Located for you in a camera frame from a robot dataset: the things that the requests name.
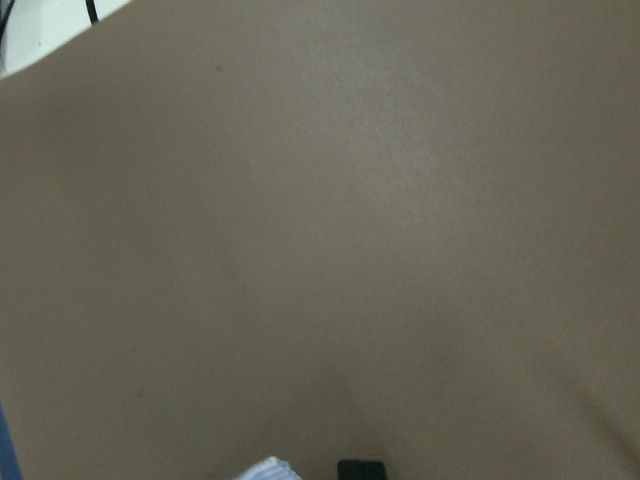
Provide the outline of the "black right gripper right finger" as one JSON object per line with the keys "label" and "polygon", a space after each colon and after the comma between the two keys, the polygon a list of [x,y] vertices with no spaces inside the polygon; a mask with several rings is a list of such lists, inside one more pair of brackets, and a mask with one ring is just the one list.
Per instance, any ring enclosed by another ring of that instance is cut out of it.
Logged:
{"label": "black right gripper right finger", "polygon": [[362,480],[386,480],[386,467],[381,461],[361,461]]}

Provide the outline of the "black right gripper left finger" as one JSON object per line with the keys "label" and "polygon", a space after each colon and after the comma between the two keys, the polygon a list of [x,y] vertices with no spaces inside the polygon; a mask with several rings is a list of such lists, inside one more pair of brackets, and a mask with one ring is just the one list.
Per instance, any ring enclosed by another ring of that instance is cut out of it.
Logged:
{"label": "black right gripper left finger", "polygon": [[359,460],[343,459],[337,463],[338,480],[361,480],[361,466]]}

